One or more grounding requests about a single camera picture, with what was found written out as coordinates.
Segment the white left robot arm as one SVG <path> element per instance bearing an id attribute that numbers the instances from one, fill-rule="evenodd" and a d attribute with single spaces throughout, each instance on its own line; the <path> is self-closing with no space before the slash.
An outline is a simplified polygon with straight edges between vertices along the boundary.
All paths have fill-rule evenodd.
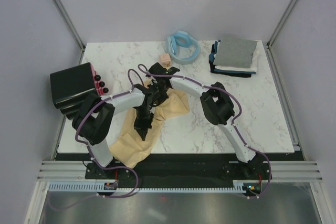
<path id="1" fill-rule="evenodd" d="M 134 108 L 134 129 L 144 141 L 154 119 L 151 109 L 167 98 L 167 89 L 157 84 L 148 87 L 136 84 L 131 90 L 113 96 L 100 97 L 92 93 L 86 97 L 72 121 L 72 127 L 76 130 L 76 142 L 86 146 L 91 159 L 98 165 L 99 175 L 111 178 L 115 173 L 115 165 L 111 163 L 113 155 L 108 150 L 106 140 L 113 116 Z"/>

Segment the small pink cube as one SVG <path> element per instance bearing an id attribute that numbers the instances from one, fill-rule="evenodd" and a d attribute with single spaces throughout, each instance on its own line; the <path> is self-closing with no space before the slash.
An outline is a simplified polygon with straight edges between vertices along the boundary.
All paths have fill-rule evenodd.
<path id="1" fill-rule="evenodd" d="M 172 64 L 171 57 L 168 53 L 159 56 L 159 62 L 163 67 L 169 67 Z"/>

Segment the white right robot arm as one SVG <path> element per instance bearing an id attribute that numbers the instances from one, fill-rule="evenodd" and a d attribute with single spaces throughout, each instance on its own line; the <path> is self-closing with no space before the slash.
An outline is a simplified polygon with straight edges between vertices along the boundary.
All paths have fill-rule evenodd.
<path id="1" fill-rule="evenodd" d="M 165 69 L 155 64 L 148 70 L 147 75 L 154 77 L 157 82 L 166 87 L 181 90 L 199 98 L 205 118 L 224 132 L 234 148 L 238 160 L 242 163 L 241 174 L 248 179 L 254 178 L 259 173 L 259 165 L 263 163 L 263 156 L 248 145 L 238 125 L 235 124 L 235 120 L 241 115 L 241 106 L 238 107 L 238 115 L 234 111 L 233 102 L 237 102 L 237 99 L 229 94 L 219 82 L 210 86 L 204 85 L 178 72 L 178 68 Z"/>

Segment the black pink drawer organizer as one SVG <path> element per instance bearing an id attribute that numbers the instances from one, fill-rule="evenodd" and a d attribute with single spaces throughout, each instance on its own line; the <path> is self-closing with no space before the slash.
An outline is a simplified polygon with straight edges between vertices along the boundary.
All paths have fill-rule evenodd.
<path id="1" fill-rule="evenodd" d="M 87 95 L 102 96 L 109 92 L 89 62 L 50 74 L 50 85 L 55 108 L 69 120 L 75 117 Z"/>

